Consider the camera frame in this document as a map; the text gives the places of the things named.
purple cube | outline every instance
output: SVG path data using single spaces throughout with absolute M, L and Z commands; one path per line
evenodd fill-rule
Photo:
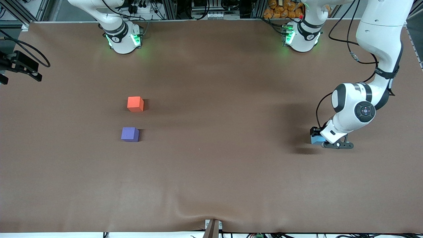
M 138 142 L 140 131 L 135 127 L 124 127 L 122 129 L 121 140 L 126 142 Z

cube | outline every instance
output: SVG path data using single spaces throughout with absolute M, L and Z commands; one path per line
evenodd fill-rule
M 144 111 L 144 100 L 141 97 L 128 97 L 127 108 L 132 111 Z
M 326 139 L 323 136 L 312 136 L 311 137 L 311 144 L 320 145 L 322 142 L 325 142 Z
M 122 129 L 121 140 L 126 142 L 138 142 L 140 130 L 135 127 L 124 127 Z

circular button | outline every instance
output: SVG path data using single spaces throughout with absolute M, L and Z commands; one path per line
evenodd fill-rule
M 362 101 L 359 102 L 356 106 L 355 106 L 355 116 L 357 117 L 357 119 L 359 119 L 361 122 L 369 122 L 371 121 L 374 116 L 375 116 L 375 108 L 374 106 L 367 101 Z
M 371 113 L 371 109 L 368 106 L 361 107 L 360 111 L 361 111 L 361 114 L 364 116 L 368 116 Z

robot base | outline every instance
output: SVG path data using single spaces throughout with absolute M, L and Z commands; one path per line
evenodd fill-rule
M 293 50 L 298 52 L 307 52 L 313 48 L 317 44 L 317 41 L 319 39 L 320 33 L 314 37 L 313 40 L 307 41 L 304 39 L 304 37 L 299 33 L 298 31 L 298 23 L 297 22 L 289 22 L 287 24 L 288 26 L 291 26 L 292 29 L 290 33 L 284 37 L 285 44 L 289 45 Z
M 143 28 L 131 21 L 125 21 L 128 25 L 128 33 L 122 38 L 121 42 L 116 43 L 109 40 L 111 49 L 114 49 L 119 54 L 129 54 L 137 48 L 141 48 L 143 42 Z

brown paper sheet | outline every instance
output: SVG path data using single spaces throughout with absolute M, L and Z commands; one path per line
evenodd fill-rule
M 198 230 L 215 218 L 231 232 L 422 232 L 423 74 L 405 29 L 397 96 L 350 134 L 355 148 L 307 144 L 317 102 L 373 71 L 328 39 L 334 23 L 297 53 L 261 21 L 154 22 L 129 55 L 97 24 L 31 24 L 20 39 L 52 67 L 0 87 L 0 231 Z M 128 96 L 148 110 L 129 112 Z M 333 114 L 326 100 L 321 121 Z M 142 141 L 120 141 L 122 127 Z

